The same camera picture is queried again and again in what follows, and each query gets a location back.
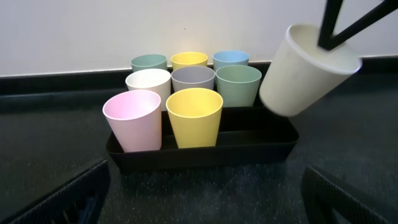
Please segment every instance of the green cup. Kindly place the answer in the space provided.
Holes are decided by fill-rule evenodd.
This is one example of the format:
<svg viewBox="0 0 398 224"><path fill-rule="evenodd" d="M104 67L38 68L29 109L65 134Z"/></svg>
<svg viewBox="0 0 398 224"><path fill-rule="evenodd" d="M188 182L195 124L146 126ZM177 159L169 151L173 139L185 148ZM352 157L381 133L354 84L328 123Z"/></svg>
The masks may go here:
<svg viewBox="0 0 398 224"><path fill-rule="evenodd" d="M131 60L131 68L133 72L149 68L167 70L167 58L159 54L142 55Z"/></svg>
<svg viewBox="0 0 398 224"><path fill-rule="evenodd" d="M261 72L247 65L227 65L217 69L216 80L223 107L253 106Z"/></svg>

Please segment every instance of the teal cup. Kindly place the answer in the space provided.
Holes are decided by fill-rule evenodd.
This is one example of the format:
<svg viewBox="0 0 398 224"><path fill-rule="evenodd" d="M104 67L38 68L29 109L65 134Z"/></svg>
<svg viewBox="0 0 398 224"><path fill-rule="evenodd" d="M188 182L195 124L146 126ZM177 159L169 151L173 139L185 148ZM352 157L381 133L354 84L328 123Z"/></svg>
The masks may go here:
<svg viewBox="0 0 398 224"><path fill-rule="evenodd" d="M214 71L227 65L248 65L249 54L240 50L224 50L213 55Z"/></svg>
<svg viewBox="0 0 398 224"><path fill-rule="evenodd" d="M159 54L142 55L131 60L131 68L133 72L150 68L167 70L167 58Z"/></svg>
<svg viewBox="0 0 398 224"><path fill-rule="evenodd" d="M227 65L216 71L216 80L223 107L253 106L261 72L247 65Z"/></svg>

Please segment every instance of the yellow cup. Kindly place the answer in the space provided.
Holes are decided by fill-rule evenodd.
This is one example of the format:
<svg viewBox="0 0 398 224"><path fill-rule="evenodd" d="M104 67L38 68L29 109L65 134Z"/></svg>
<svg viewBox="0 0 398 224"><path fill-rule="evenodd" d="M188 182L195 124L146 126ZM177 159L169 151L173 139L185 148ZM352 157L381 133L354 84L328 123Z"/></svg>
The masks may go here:
<svg viewBox="0 0 398 224"><path fill-rule="evenodd" d="M178 148L215 146L223 98L213 90L188 88L166 101Z"/></svg>
<svg viewBox="0 0 398 224"><path fill-rule="evenodd" d="M192 65L207 66L207 55L200 52L183 52L173 55L171 61L173 70Z"/></svg>

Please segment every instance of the cup rim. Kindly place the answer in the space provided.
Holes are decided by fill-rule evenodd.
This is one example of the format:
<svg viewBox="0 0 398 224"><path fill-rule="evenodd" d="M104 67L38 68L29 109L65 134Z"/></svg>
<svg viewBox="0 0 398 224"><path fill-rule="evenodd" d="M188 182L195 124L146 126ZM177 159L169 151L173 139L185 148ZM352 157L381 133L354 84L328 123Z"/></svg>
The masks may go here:
<svg viewBox="0 0 398 224"><path fill-rule="evenodd" d="M223 52L239 52L239 53L241 53L241 54L244 54L244 55L246 56L246 59L244 59L244 60L236 60L236 61L225 61L225 60L217 59L217 58L215 57L216 54L218 54L218 53L223 53ZM213 54L213 61L214 61L214 60L217 60L217 61L219 61L219 62L226 62L226 63L243 62L243 61L245 61L245 60L249 60L249 54L246 53L246 52L244 52L244 51L242 51L242 50L222 50L222 51L219 51L219 52L216 52L216 53Z"/></svg>
<svg viewBox="0 0 398 224"><path fill-rule="evenodd" d="M352 51L354 54L358 55L358 67L354 70L343 70L343 69L339 69L339 68L334 68L328 65L325 65L324 63L319 62L318 60L314 60L310 54L306 53L306 51L304 51L302 49L301 46L298 45L298 43L296 43L296 41L294 41L294 38L292 37L291 34L291 30L294 27L312 27L312 28L316 28L316 29L320 29L318 26L313 25L313 24L293 24L290 25L289 28L287 28L286 33L285 33L285 38L286 41L288 43L288 45L293 48L295 50L295 52L297 52L304 60L310 62L311 64L313 64L314 66L322 69L322 70L326 70L328 72L334 73L336 75L352 75L354 73L356 73L359 69L361 69L362 67L362 60L359 59L359 55L354 52L351 47L349 47L346 43L342 43L340 45L340 47L345 47L347 49L349 49L350 51Z"/></svg>
<svg viewBox="0 0 398 224"><path fill-rule="evenodd" d="M206 91L212 91L213 93L215 93L216 96L218 96L218 97L221 99L220 107L217 108L217 110L214 110L214 112L209 113L209 114L206 114L206 115L202 115L202 116L184 116L184 115L180 115L180 114L174 113L173 111L171 111L171 110L169 109L169 104L168 104L168 102L169 102L169 99L171 99L171 97L172 97L173 95L182 94L184 91L197 90L197 89L206 90ZM184 89L184 90L177 91L177 92L173 93L171 96L169 96L169 98L168 98L167 101L166 101L166 108L167 108L167 112L172 113L172 114L174 114L175 116L178 116L178 117L180 117L180 118L204 118L204 117L207 117L207 116L210 116L210 115L213 115L213 114L217 113L217 111L219 111L219 110L221 110L221 109L223 108L223 104L224 104L224 99L223 99L223 97L222 97L219 93L217 93L216 91L214 91L214 90L209 90L209 89L206 89L206 88L187 88L187 89Z"/></svg>
<svg viewBox="0 0 398 224"><path fill-rule="evenodd" d="M257 78L257 79L255 79L255 80L247 81L247 82L234 82L234 81L229 81L229 80L226 80L226 79L224 79L224 78L221 78L221 77L217 74L217 72L218 72L220 69L223 69L223 68L225 68L225 67L248 67L248 68L250 68L250 69L255 69L255 70L260 74L260 77ZM223 80L223 81L226 81L226 82L229 82L229 83L246 84L246 83L252 83L252 82L256 82L256 81L260 80L261 77L262 77L262 73L260 72L260 70L258 70L258 69L256 69L256 68L253 68L253 67L251 67L251 66L249 66L249 65L226 65L226 66L222 66L221 68L217 69L217 71L216 71L216 77L219 78L220 80Z"/></svg>
<svg viewBox="0 0 398 224"><path fill-rule="evenodd" d="M181 53L178 53L178 54L175 54L175 55L173 55L172 57L171 57L171 61L172 61L172 63L176 63L176 64L179 64L179 65L194 65L194 64L192 64L192 63L180 63L180 62L176 62L175 60L173 60L173 58L175 57L175 56L178 56L178 55L182 55L182 54L192 54L192 53L195 53L195 54L201 54L201 55L204 55L204 56L206 56L206 59L205 60L202 60L202 61L200 61L200 62L197 62L197 63L194 63L194 64L198 64L198 63L202 63L202 62L206 62L207 60L208 60L208 56L207 56L207 54L205 54L205 53L202 53L202 52L181 52Z"/></svg>
<svg viewBox="0 0 398 224"><path fill-rule="evenodd" d="M158 70L158 71L160 71L160 72L162 72L162 73L168 74L167 80L164 81L164 82L162 82L162 83L160 83L160 84L151 85L151 86L134 86L134 85L128 83L127 80L128 80L130 77L132 77L132 76L134 76L134 75L140 75L141 73L150 72L151 70L152 70L152 71L153 71L153 70ZM167 81L169 81L170 78L171 78L171 74L170 74L169 71L166 71L166 70L163 70L163 69L160 69L160 68L150 68L150 69L143 69L143 70L139 70L139 71L136 71L136 72L131 73L129 76L126 77L126 79L124 80L124 82L126 83L127 86L129 86L129 87L131 87L131 88L140 88L140 89L142 89L142 88L153 88L153 87L157 87L157 86L163 85L164 83L167 83Z"/></svg>
<svg viewBox="0 0 398 224"><path fill-rule="evenodd" d="M121 96L121 95L124 95L124 94L134 94L134 93L136 93L136 92L138 92L138 91L144 91L144 92L147 92L147 93L149 93L149 94L155 94L155 95L157 96L158 100L159 100L159 103L157 104L157 106L156 106L153 110L151 110L150 112L148 112L148 113L146 113L146 114L144 114L144 115L142 115L142 116L136 117L136 118L126 118L126 119L114 118L114 117L109 116L108 114L105 113L105 107L106 107L106 105L107 105L111 100L113 100L115 97L118 97L118 96ZM161 104L161 103L162 103L162 99L160 98L159 94L155 93L154 91L150 91L150 90L131 90L131 91L125 91L125 92L119 93L119 94L117 94L117 95L115 95L115 96L112 96L110 99L108 99L108 100L106 101L106 103L104 104L104 106L102 107L102 113L103 113L107 118L112 119L112 120L115 120L115 121L132 121L132 120L135 120L135 119L143 118L143 117L148 116L148 115L150 115L151 113L155 112L156 109L160 107L160 104Z"/></svg>
<svg viewBox="0 0 398 224"><path fill-rule="evenodd" d="M153 65L135 65L135 64L132 62L133 60L135 60L135 59L137 59L137 58L140 58L140 57L147 57L147 56L152 56L152 55L159 55L159 56L162 56L162 57L164 58L164 60L163 60L162 62L160 62L160 63L153 64ZM136 67L146 68L146 67L152 67L152 66L160 65L160 64L163 64L164 62L167 62L167 57L164 56L164 55L162 55L162 54L147 54L147 55L140 55L140 56L138 56L138 57L135 57L135 58L131 59L130 64L133 65L133 66L136 66Z"/></svg>
<svg viewBox="0 0 398 224"><path fill-rule="evenodd" d="M198 67L198 68L210 69L211 71L213 71L213 76L212 76L211 78L205 80L205 81L202 81L202 82L182 82L182 81L176 80L176 79L173 77L173 73L174 73L174 72L176 72L176 71L178 71L178 70L180 70L180 69L184 69L184 68L187 69L187 68L190 68L190 67ZM214 78L216 77L216 72L215 72L213 69L209 68L209 67L199 66L199 65L192 65L192 66L182 67L182 68L179 68L179 69L174 70L174 71L171 73L171 77L172 77L172 80L174 80L174 81L176 81L176 82L179 82L179 83L184 83L184 84L201 84L201 83L205 83L205 82L208 82L208 81L214 79Z"/></svg>

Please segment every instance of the black baseboard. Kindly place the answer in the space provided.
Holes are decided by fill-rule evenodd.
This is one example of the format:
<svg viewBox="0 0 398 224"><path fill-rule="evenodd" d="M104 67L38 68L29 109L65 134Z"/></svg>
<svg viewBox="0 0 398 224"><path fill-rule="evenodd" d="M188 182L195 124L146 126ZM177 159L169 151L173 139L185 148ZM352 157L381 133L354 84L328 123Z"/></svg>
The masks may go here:
<svg viewBox="0 0 398 224"><path fill-rule="evenodd" d="M259 69L265 75L270 64L270 62L265 62L250 63L249 65ZM126 69L105 72L1 77L0 95L124 88L124 80L131 73L131 69ZM398 73L398 55L363 58L363 66L358 73Z"/></svg>

